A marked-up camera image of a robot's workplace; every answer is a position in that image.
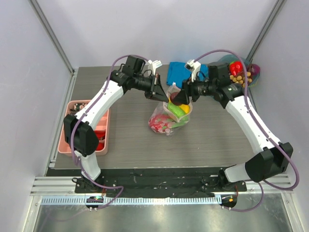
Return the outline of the yellow toy mango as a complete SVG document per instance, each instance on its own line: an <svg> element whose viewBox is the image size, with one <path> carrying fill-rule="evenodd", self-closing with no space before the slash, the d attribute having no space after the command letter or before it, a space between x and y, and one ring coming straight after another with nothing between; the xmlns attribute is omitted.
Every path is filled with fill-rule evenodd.
<svg viewBox="0 0 309 232"><path fill-rule="evenodd" d="M190 106L186 105L186 104L181 104L179 106L186 114L188 114L190 112Z"/></svg>

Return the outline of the green toy cucumber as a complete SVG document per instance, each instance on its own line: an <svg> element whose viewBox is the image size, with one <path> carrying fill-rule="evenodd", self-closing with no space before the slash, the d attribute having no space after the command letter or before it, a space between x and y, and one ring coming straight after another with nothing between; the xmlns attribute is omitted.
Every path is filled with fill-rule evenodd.
<svg viewBox="0 0 309 232"><path fill-rule="evenodd" d="M171 111L177 118L181 118L186 115L186 113L173 103L168 103L167 109Z"/></svg>

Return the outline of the clear pink-dotted zip bag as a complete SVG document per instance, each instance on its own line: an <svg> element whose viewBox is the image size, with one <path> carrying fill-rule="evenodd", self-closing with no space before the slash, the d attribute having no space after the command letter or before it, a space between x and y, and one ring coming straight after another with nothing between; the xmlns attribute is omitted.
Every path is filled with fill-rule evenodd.
<svg viewBox="0 0 309 232"><path fill-rule="evenodd" d="M155 108L148 121L148 126L153 132L171 135L190 121L190 114L193 110L192 104L175 105L171 102L171 96L178 92L180 92L180 89L176 86L176 83L173 83L167 90L169 102L160 102Z"/></svg>

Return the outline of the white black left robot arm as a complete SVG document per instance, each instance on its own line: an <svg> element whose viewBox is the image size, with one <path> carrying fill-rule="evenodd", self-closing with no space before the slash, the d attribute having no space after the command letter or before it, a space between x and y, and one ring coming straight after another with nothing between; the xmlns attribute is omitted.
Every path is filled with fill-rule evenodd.
<svg viewBox="0 0 309 232"><path fill-rule="evenodd" d="M162 66L159 60L148 60L138 55L124 55L126 62L116 70L112 64L102 88L85 108L75 115L67 115L63 126L66 143L71 148L75 165L81 168L86 187L93 193L104 186L100 179L96 148L99 144L95 128L109 108L131 89L141 90L145 97L166 101L156 70Z"/></svg>

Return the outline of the dark purple toy onion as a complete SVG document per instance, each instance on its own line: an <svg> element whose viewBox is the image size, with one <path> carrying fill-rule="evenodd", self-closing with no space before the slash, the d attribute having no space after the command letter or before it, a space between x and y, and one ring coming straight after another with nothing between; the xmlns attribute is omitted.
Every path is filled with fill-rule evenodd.
<svg viewBox="0 0 309 232"><path fill-rule="evenodd" d="M178 92L173 92L173 93L170 94L169 100L170 100L171 103L176 103L176 104L178 104L178 103L174 100L175 97L176 97L177 95L178 95Z"/></svg>

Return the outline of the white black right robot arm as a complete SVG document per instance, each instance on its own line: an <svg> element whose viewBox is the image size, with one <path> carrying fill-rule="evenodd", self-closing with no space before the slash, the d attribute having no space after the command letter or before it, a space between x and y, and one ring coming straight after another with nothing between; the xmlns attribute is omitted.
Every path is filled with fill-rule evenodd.
<svg viewBox="0 0 309 232"><path fill-rule="evenodd" d="M254 152L254 156L245 163L220 172L220 189L231 190L236 182L243 180L266 182L268 178L285 172L291 164L293 147L290 143L282 143L261 120L245 95L244 79L233 81L235 76L227 63L210 63L205 81L198 77L201 67L198 61L190 60L185 67L191 75L170 101L188 105L201 96L212 96L236 120Z"/></svg>

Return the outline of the pink toy dragon fruit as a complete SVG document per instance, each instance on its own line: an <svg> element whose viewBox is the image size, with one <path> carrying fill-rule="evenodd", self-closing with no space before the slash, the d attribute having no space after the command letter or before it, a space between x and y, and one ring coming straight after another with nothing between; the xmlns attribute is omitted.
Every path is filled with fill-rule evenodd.
<svg viewBox="0 0 309 232"><path fill-rule="evenodd" d="M168 115L158 114L149 119L148 125L156 133L165 133L165 130L168 128L168 123L171 121Z"/></svg>

